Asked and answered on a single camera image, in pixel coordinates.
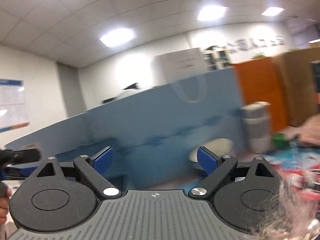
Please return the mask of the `left hand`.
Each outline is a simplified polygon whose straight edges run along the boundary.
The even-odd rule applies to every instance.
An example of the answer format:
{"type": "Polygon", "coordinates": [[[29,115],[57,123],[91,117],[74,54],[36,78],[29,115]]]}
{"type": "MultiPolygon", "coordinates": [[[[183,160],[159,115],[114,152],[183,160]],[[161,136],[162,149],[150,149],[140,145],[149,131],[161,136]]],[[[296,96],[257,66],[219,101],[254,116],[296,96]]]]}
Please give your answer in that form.
{"type": "Polygon", "coordinates": [[[12,191],[7,188],[5,196],[0,198],[0,224],[5,224],[7,221],[7,215],[9,213],[9,200],[12,196],[12,191]]]}

